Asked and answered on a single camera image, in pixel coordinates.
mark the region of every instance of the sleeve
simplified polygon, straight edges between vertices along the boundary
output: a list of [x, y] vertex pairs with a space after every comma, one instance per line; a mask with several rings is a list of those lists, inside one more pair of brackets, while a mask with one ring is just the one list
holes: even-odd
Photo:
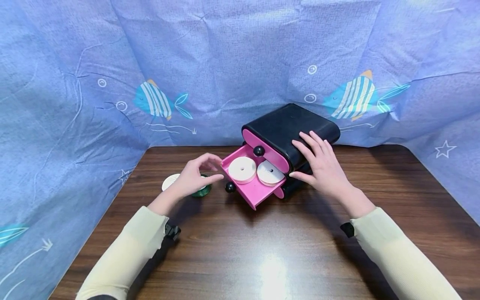
[[126, 299], [132, 282], [160, 249], [167, 221], [167, 217], [141, 207], [96, 263], [75, 299], [99, 295]]
[[461, 299], [383, 209], [377, 207], [351, 223], [360, 246], [380, 268], [399, 299]]

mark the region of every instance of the finger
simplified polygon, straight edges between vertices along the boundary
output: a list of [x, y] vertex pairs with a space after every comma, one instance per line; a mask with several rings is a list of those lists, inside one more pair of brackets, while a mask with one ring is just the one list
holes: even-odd
[[212, 175], [210, 177], [205, 177], [203, 182], [205, 183], [205, 185], [209, 185], [209, 184], [212, 184], [214, 182], [220, 181], [222, 179], [223, 179], [222, 174], [215, 174], [215, 175]]
[[213, 163], [211, 163], [211, 162], [207, 161], [207, 165], [208, 165], [208, 169], [209, 169], [209, 170], [211, 170], [211, 171], [215, 171], [215, 172], [217, 172], [217, 171], [218, 171], [218, 169], [216, 168], [215, 164], [213, 164]]
[[306, 182], [309, 185], [314, 185], [315, 184], [315, 177], [313, 177], [312, 175], [302, 173], [302, 172], [291, 172], [290, 177], [293, 177], [295, 179]]
[[205, 154], [197, 157], [194, 161], [198, 166], [200, 166], [201, 164], [203, 164], [204, 162], [207, 162], [208, 160], [215, 161], [218, 164], [222, 163], [221, 158], [219, 158], [218, 156], [216, 156], [214, 154], [211, 154], [211, 153], [205, 153]]
[[218, 171], [217, 168], [210, 162], [204, 162], [199, 168], [201, 171]]
[[333, 147], [332, 147], [332, 145], [330, 145], [330, 143], [329, 143], [327, 140], [324, 140], [324, 143], [325, 143], [325, 145], [327, 146], [328, 152], [330, 153], [330, 155], [332, 155], [333, 157], [336, 158], [335, 152], [333, 152]]
[[320, 148], [319, 144], [311, 136], [300, 132], [300, 137], [307, 142], [310, 148], [312, 148], [313, 153], [315, 153], [316, 157], [323, 155], [322, 149]]
[[315, 163], [315, 155], [310, 151], [307, 146], [299, 141], [292, 140], [292, 144], [305, 156], [310, 165]]
[[328, 147], [325, 145], [325, 142], [313, 131], [310, 131], [310, 136], [315, 140], [318, 146], [321, 148], [323, 154], [330, 155]]

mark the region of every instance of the star print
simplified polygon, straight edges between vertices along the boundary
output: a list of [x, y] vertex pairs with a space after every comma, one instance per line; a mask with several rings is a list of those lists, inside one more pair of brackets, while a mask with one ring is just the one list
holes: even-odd
[[449, 146], [447, 140], [445, 140], [445, 143], [442, 147], [435, 147], [435, 150], [437, 150], [436, 158], [439, 158], [442, 155], [448, 158], [448, 153], [455, 148], [456, 146]]
[[121, 176], [119, 177], [119, 179], [121, 180], [122, 185], [125, 184], [125, 181], [127, 181], [129, 175], [130, 175], [130, 171], [126, 171], [126, 172], [124, 170], [121, 171]]

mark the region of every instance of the fish illustration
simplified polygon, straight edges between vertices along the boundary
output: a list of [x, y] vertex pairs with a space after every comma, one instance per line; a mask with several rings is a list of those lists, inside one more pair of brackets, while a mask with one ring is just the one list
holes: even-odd
[[133, 103], [144, 112], [167, 120], [172, 118], [172, 108], [175, 107], [184, 117], [193, 119], [192, 115], [180, 107], [187, 101], [188, 94], [181, 94], [172, 105], [167, 96], [158, 88], [151, 79], [142, 83], [138, 88]]
[[365, 112], [377, 109], [386, 113], [390, 107], [382, 100], [394, 97], [410, 87], [409, 84], [391, 89], [381, 98], [373, 84], [371, 70], [360, 74], [357, 78], [337, 88], [330, 96], [324, 99], [324, 106], [329, 108], [329, 114], [336, 119], [352, 119], [355, 121]]
[[7, 245], [9, 242], [19, 238], [28, 227], [9, 226], [0, 228], [0, 247]]

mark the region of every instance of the hand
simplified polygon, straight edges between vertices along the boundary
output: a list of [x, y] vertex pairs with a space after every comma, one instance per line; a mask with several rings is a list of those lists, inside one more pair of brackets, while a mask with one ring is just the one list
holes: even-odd
[[313, 131], [310, 131], [310, 135], [300, 132], [300, 137], [312, 148], [313, 153], [299, 141], [293, 140], [292, 144], [310, 163], [313, 175], [292, 172], [290, 176], [308, 183], [324, 195], [337, 200], [341, 197], [341, 193], [352, 190], [353, 186], [345, 176], [329, 142], [323, 141]]
[[217, 172], [216, 165], [220, 166], [221, 164], [221, 158], [205, 153], [189, 161], [180, 173], [180, 176], [168, 189], [178, 190], [181, 198], [191, 195], [202, 187], [223, 179], [222, 174], [215, 174], [205, 178], [200, 175], [200, 170]]
[[205, 153], [189, 161], [177, 180], [158, 195], [148, 206], [148, 209], [162, 216], [167, 215], [182, 198], [195, 193], [206, 185], [222, 180], [222, 174], [215, 174], [206, 178], [200, 175], [200, 170], [218, 171], [215, 164], [220, 165], [221, 163], [221, 158], [210, 153]]
[[300, 132], [300, 137], [313, 152], [299, 141], [293, 140], [292, 144], [310, 163], [313, 175], [291, 172], [290, 177], [304, 181], [325, 196], [339, 201], [353, 219], [365, 216], [375, 209], [367, 196], [348, 181], [327, 140], [322, 141], [313, 131], [310, 131], [310, 135]]

